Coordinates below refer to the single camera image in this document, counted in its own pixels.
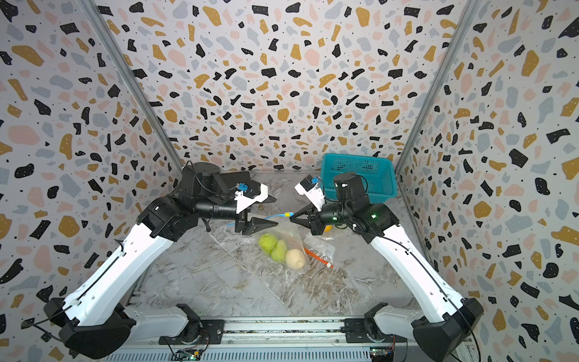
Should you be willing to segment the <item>green pear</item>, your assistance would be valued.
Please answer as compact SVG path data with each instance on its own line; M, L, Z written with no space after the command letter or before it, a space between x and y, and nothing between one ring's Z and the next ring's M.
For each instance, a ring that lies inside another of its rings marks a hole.
M288 248L286 245L286 241L279 240L274 249L272 250L270 256L275 262L285 263L287 252Z

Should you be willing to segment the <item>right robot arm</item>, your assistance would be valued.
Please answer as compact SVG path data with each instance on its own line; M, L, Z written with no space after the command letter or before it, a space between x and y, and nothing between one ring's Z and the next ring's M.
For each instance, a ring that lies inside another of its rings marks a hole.
M400 336L415 341L431 360L445 360L473 335L483 307L444 281L385 204L371 202L362 176L342 173L333 184L336 197L329 199L319 178L308 175L297 183L295 190L310 204L295 212L290 221L312 235L322 235L327 226L346 226L363 238L394 268L421 308L412 312L379 303L364 315L366 336L376 342Z

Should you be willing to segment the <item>green apple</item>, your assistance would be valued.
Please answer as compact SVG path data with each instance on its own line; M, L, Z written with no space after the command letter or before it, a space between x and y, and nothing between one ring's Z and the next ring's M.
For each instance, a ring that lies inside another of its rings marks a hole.
M277 237L272 234L263 234L260 236L258 241L259 248L266 255L271 254L271 252L276 248L277 243Z

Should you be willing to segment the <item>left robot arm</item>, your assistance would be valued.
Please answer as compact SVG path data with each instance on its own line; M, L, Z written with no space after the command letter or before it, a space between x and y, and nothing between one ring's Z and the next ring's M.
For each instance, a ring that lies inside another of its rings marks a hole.
M203 354L209 346L220 344L224 321L203 320L185 303L139 310L124 306L122 299L162 253L199 224L228 220L241 235L275 227L272 220L249 217L253 205L272 202L268 187L246 171L223 173L209 162L185 164L174 190L146 207L89 279L67 297L46 303L47 321L60 329L55 339L72 354L94 360L126 343L147 339L169 348L181 346L176 360L189 357L192 351Z

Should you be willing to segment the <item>clear blue zip-top bag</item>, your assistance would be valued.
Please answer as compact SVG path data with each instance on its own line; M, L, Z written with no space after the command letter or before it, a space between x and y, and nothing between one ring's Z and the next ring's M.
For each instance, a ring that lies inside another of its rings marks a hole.
M241 267L258 277L268 289L280 293L296 287L311 263L297 225L288 215L266 219L272 228L242 235L233 223L226 223L211 232L212 238Z

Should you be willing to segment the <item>beige round fruit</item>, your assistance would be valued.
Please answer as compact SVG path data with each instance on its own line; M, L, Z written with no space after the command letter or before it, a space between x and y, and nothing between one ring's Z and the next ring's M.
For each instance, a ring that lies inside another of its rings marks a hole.
M306 258L303 250L294 248L286 252L286 265L294 270L301 270L305 267Z

